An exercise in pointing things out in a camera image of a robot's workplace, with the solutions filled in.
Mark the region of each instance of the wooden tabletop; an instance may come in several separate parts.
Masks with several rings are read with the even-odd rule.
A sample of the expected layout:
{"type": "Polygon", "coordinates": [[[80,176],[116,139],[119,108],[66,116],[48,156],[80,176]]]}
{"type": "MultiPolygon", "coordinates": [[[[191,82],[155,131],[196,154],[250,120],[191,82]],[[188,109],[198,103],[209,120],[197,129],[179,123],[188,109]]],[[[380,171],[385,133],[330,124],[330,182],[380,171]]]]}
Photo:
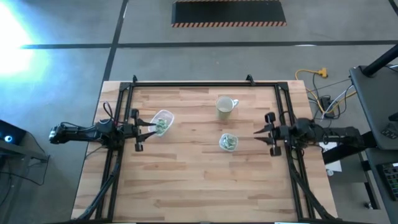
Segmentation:
{"type": "MultiPolygon", "coordinates": [[[[303,81],[288,83],[296,117],[311,118],[303,81]]],[[[95,121],[108,118],[104,101],[115,110],[119,84],[104,82],[95,121]]],[[[134,89],[132,108],[139,109],[147,122],[162,109],[175,119],[164,136],[147,139],[143,152],[135,152],[134,140],[127,140],[115,222],[297,221],[284,149],[282,156],[271,157],[270,147],[253,139],[253,132],[264,126],[266,113],[278,115],[273,88],[142,87],[134,89]],[[224,95],[238,99],[239,105],[229,120],[219,121],[215,102],[224,95]],[[237,151],[220,149],[223,133],[239,138],[237,151]]],[[[88,153],[98,146],[90,143],[88,153]]],[[[82,214],[98,193],[105,158],[106,149],[100,149],[85,161],[72,218],[82,214]]],[[[321,151],[307,148],[304,160],[312,192],[337,216],[321,151]]]]}

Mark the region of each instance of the floor mat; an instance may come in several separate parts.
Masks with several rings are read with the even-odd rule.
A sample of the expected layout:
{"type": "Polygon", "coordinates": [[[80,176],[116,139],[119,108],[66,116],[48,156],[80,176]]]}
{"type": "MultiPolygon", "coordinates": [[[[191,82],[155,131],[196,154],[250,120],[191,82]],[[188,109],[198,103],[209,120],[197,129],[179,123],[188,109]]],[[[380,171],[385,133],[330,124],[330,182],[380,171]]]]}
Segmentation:
{"type": "Polygon", "coordinates": [[[173,3],[172,27],[286,26],[276,0],[181,0],[173,3]]]}

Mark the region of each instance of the plastic bowl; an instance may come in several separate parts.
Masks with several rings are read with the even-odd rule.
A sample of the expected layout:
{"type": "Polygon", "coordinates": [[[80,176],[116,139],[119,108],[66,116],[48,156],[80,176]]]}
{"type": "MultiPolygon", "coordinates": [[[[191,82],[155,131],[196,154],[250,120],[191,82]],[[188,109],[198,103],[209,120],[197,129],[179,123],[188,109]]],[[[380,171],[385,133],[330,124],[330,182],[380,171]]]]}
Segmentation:
{"type": "Polygon", "coordinates": [[[220,146],[220,148],[222,148],[223,150],[225,150],[225,151],[227,151],[227,152],[233,152],[233,151],[236,150],[236,148],[237,148],[237,146],[238,146],[238,137],[236,137],[236,136],[233,135],[233,134],[225,133],[225,134],[223,134],[223,135],[221,136],[220,140],[218,141],[218,145],[220,146]],[[225,148],[225,147],[222,145],[221,142],[222,142],[222,140],[223,140],[223,138],[224,138],[225,136],[229,136],[229,137],[235,138],[235,140],[236,140],[235,148],[233,148],[233,149],[227,149],[227,148],[225,148]]]}
{"type": "MultiPolygon", "coordinates": [[[[152,118],[152,121],[150,121],[150,122],[156,124],[156,123],[157,123],[157,120],[158,120],[159,118],[162,118],[162,119],[166,120],[167,123],[169,124],[169,125],[167,126],[166,130],[164,130],[164,132],[163,132],[162,134],[157,134],[157,133],[156,133],[156,135],[160,137],[160,136],[164,135],[164,133],[166,133],[166,131],[167,131],[167,130],[170,128],[170,126],[172,125],[172,123],[173,123],[173,121],[174,121],[174,115],[173,115],[171,112],[167,111],[167,110],[161,110],[161,111],[159,111],[159,112],[154,116],[154,118],[152,118]]],[[[149,126],[149,127],[148,127],[148,131],[149,131],[149,132],[156,131],[156,126],[149,126]]]]}

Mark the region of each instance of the gray concrete floor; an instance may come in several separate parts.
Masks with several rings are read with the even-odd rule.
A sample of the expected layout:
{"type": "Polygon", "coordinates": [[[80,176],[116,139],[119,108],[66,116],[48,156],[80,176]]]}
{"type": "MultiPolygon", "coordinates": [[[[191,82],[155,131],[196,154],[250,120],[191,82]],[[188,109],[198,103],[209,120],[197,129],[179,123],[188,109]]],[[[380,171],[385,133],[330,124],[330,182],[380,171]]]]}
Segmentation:
{"type": "MultiPolygon", "coordinates": [[[[21,44],[111,43],[122,0],[0,0],[0,119],[34,134],[51,155],[45,184],[24,182],[10,223],[68,220],[76,194],[85,143],[51,145],[49,129],[61,121],[88,126],[93,120],[109,49],[12,50],[21,44]]],[[[287,27],[173,29],[171,0],[130,0],[120,43],[208,41],[309,41],[398,39],[398,17],[387,0],[284,0],[287,27]]],[[[348,77],[390,45],[324,47],[218,47],[118,49],[110,80],[291,80],[298,69],[328,69],[317,87],[348,77]]],[[[309,88],[311,74],[300,74],[309,88]]],[[[344,82],[320,90],[338,96],[344,82]]],[[[336,127],[369,130],[357,97],[336,127]]],[[[30,174],[40,178],[43,167],[30,174]]],[[[388,223],[384,210],[367,210],[363,184],[330,179],[340,218],[388,223]]]]}

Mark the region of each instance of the black cable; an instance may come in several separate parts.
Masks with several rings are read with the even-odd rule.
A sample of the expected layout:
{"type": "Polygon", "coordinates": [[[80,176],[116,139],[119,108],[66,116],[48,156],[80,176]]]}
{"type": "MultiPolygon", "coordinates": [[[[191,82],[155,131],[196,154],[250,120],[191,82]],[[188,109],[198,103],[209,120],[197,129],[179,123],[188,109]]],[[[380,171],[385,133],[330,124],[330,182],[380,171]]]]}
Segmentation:
{"type": "Polygon", "coordinates": [[[342,83],[342,82],[346,82],[346,81],[348,81],[348,80],[351,80],[351,79],[350,79],[350,78],[347,78],[347,79],[345,79],[345,80],[342,80],[342,81],[339,81],[339,82],[336,82],[336,83],[332,83],[332,84],[330,84],[330,85],[323,86],[323,87],[321,87],[321,88],[317,88],[316,90],[321,90],[321,89],[323,89],[323,88],[326,88],[326,87],[329,87],[329,86],[332,86],[332,85],[336,85],[336,84],[339,84],[339,83],[342,83]]]}
{"type": "Polygon", "coordinates": [[[328,138],[329,135],[326,133],[325,129],[322,126],[320,126],[319,124],[314,124],[314,125],[315,125],[315,127],[318,127],[323,131],[323,134],[322,134],[323,143],[328,144],[329,142],[327,140],[325,140],[325,137],[328,138]]]}
{"type": "Polygon", "coordinates": [[[331,131],[331,133],[338,136],[337,146],[339,146],[339,145],[340,145],[340,142],[341,142],[341,136],[340,136],[338,133],[334,132],[334,131],[331,131]]]}
{"type": "Polygon", "coordinates": [[[318,114],[318,112],[319,112],[319,108],[317,109],[317,111],[315,112],[315,115],[313,116],[313,118],[312,119],[319,119],[319,118],[317,118],[317,114],[318,114]]]}
{"type": "MultiPolygon", "coordinates": [[[[279,115],[279,122],[280,122],[280,119],[282,118],[282,116],[283,116],[284,114],[286,114],[286,113],[288,113],[288,111],[283,111],[283,112],[279,115]]],[[[296,120],[297,120],[296,115],[293,114],[293,117],[294,117],[294,121],[296,121],[296,120]]]]}
{"type": "Polygon", "coordinates": [[[317,145],[317,144],[307,144],[307,145],[309,145],[309,146],[316,146],[316,147],[321,148],[322,152],[325,151],[325,149],[324,149],[322,146],[320,146],[320,145],[317,145]]]}
{"type": "Polygon", "coordinates": [[[92,153],[96,152],[98,149],[101,149],[101,148],[103,148],[103,147],[104,147],[104,146],[100,146],[100,147],[96,148],[94,151],[92,151],[92,152],[90,152],[89,154],[87,154],[86,157],[85,157],[85,159],[87,159],[87,157],[88,157],[89,155],[91,155],[92,153]]]}
{"type": "Polygon", "coordinates": [[[311,98],[311,97],[307,97],[307,98],[308,98],[308,100],[311,100],[311,101],[314,101],[314,102],[318,103],[316,100],[314,100],[314,99],[311,98]]]}
{"type": "Polygon", "coordinates": [[[43,164],[43,162],[42,162],[42,161],[39,161],[39,162],[33,163],[32,165],[29,165],[28,167],[36,166],[36,165],[38,165],[38,164],[43,164]]]}
{"type": "Polygon", "coordinates": [[[340,111],[340,105],[339,104],[337,104],[337,111],[338,111],[337,118],[333,118],[333,119],[339,119],[340,118],[341,111],[340,111]]]}
{"type": "Polygon", "coordinates": [[[88,130],[94,129],[94,126],[91,126],[91,127],[89,127],[89,128],[86,128],[86,127],[79,126],[79,125],[77,125],[77,124],[72,124],[72,123],[66,122],[66,121],[61,122],[61,125],[63,125],[63,124],[69,124],[69,125],[72,125],[72,126],[74,126],[74,127],[81,128],[79,131],[88,131],[88,130]]]}
{"type": "Polygon", "coordinates": [[[305,151],[304,151],[304,149],[302,147],[300,148],[300,152],[301,152],[301,157],[304,157],[305,151]]]}
{"type": "Polygon", "coordinates": [[[330,128],[332,121],[333,121],[333,119],[329,119],[329,125],[326,128],[330,128]]]}
{"type": "Polygon", "coordinates": [[[121,123],[121,124],[123,124],[123,122],[115,121],[114,116],[113,116],[113,110],[112,110],[112,107],[111,107],[111,105],[109,104],[109,102],[105,101],[105,102],[102,104],[102,107],[104,108],[106,114],[110,117],[110,119],[107,120],[107,121],[104,122],[104,123],[102,123],[101,121],[99,121],[101,124],[108,124],[110,121],[113,121],[113,122],[115,122],[115,123],[121,123]]]}
{"type": "Polygon", "coordinates": [[[47,165],[45,166],[44,175],[43,175],[43,181],[42,181],[41,184],[38,183],[38,182],[36,182],[36,181],[34,181],[34,180],[32,180],[32,179],[29,179],[29,178],[27,178],[27,177],[24,177],[24,176],[21,176],[21,175],[18,175],[18,174],[14,174],[14,173],[12,173],[12,172],[0,172],[0,174],[9,174],[9,175],[13,175],[13,176],[22,178],[22,179],[24,179],[24,180],[28,180],[28,181],[30,181],[30,182],[32,182],[33,184],[36,184],[36,185],[38,185],[38,186],[41,186],[41,185],[44,184],[44,181],[45,181],[45,175],[46,175],[46,173],[47,173],[47,168],[49,167],[49,159],[50,159],[50,156],[47,157],[47,165]]]}
{"type": "Polygon", "coordinates": [[[395,69],[390,68],[390,67],[388,67],[388,66],[385,66],[385,67],[388,68],[388,69],[390,69],[390,70],[393,70],[394,72],[398,72],[398,70],[395,70],[395,69]]]}
{"type": "MultiPolygon", "coordinates": [[[[8,163],[8,171],[11,172],[11,165],[10,165],[10,162],[8,160],[7,160],[7,163],[8,163]]],[[[2,207],[4,202],[7,200],[8,195],[10,194],[11,183],[12,183],[11,174],[8,174],[8,190],[7,190],[6,196],[4,196],[3,200],[0,203],[0,208],[2,207]]]]}
{"type": "Polygon", "coordinates": [[[40,150],[47,156],[47,153],[44,151],[42,146],[40,146],[40,144],[37,142],[35,136],[33,134],[31,134],[31,133],[29,133],[29,134],[32,136],[33,140],[36,142],[36,145],[40,148],[40,150]]]}
{"type": "Polygon", "coordinates": [[[101,120],[100,120],[99,122],[100,122],[101,124],[108,124],[109,122],[111,122],[111,121],[114,120],[114,118],[113,118],[113,111],[112,111],[111,105],[110,105],[107,101],[105,101],[105,102],[102,104],[102,107],[104,108],[106,114],[108,114],[108,116],[110,117],[110,119],[108,119],[108,120],[105,121],[104,123],[101,122],[101,120]]]}
{"type": "Polygon", "coordinates": [[[313,87],[315,88],[315,91],[316,91],[316,93],[317,93],[318,99],[320,99],[320,98],[319,98],[318,88],[317,88],[317,86],[315,85],[315,75],[317,75],[317,74],[314,73],[314,74],[312,75],[312,85],[313,85],[313,87]]]}

